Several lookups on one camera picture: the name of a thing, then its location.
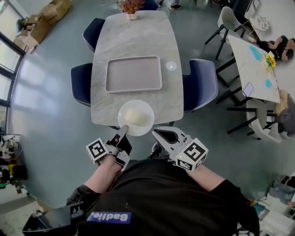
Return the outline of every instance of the floor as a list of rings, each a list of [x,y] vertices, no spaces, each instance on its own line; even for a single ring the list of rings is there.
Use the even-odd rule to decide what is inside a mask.
[[[71,94],[70,69],[92,62],[93,53],[82,39],[82,32],[95,18],[119,13],[116,4],[99,6],[98,0],[73,0],[73,7],[58,22],[42,44],[21,66],[12,98],[10,131],[22,134],[24,161],[29,179],[29,192],[51,207],[65,204],[74,188],[83,184],[95,170],[85,146],[97,139],[108,140],[115,134],[109,127],[91,122],[90,109],[76,102]],[[189,73],[189,60],[214,61],[216,67],[231,58],[224,45],[215,61],[220,37],[207,46],[204,42],[217,30],[220,9],[210,8],[208,0],[182,0],[182,9],[170,11],[169,1],[159,9],[165,11],[176,36],[183,73]],[[236,65],[223,71],[230,80],[237,74]],[[224,88],[219,86],[219,96]],[[267,184],[281,173],[294,171],[295,145],[283,141],[279,145],[247,137],[248,128],[232,135],[226,131],[245,121],[245,115],[228,112],[230,100],[210,103],[186,113],[174,126],[199,138],[209,149],[205,165],[231,180],[251,199],[264,195]],[[152,134],[129,137],[132,159],[144,159],[155,143]]]

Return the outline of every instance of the plate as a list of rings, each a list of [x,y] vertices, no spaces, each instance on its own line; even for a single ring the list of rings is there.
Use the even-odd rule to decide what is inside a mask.
[[[145,126],[134,125],[125,120],[125,115],[127,111],[131,108],[148,115],[148,119]],[[125,124],[128,125],[129,129],[127,131],[127,134],[130,136],[141,136],[148,133],[151,130],[154,121],[155,121],[155,117],[153,114],[153,109],[148,103],[142,100],[131,100],[126,102],[121,107],[118,113],[119,126],[122,127]]]

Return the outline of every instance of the tray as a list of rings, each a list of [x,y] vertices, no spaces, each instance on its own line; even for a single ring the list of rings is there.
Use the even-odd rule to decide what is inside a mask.
[[[162,88],[158,56],[113,59],[106,66],[106,87],[109,94],[153,91]]]

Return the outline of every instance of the white flower pot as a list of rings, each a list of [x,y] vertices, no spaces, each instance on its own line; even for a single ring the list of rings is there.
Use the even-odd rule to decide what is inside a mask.
[[[136,12],[134,14],[126,14],[127,19],[129,20],[135,20],[137,18]]]

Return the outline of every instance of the person in black shirt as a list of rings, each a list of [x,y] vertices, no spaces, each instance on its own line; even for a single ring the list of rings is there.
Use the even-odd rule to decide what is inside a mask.
[[[258,216],[249,200],[203,165],[187,173],[165,158],[149,158],[121,169],[114,156],[106,155],[67,200],[67,205],[82,201],[86,209],[88,220],[77,225],[79,235],[231,236],[239,235],[237,225],[259,235]],[[126,221],[124,212],[131,214],[128,224],[97,222],[106,215]]]
[[[261,49],[267,53],[272,52],[276,60],[288,61],[294,56],[295,39],[288,40],[285,35],[279,37],[276,41],[260,41],[255,40],[249,36],[246,40],[250,43],[256,43]]]

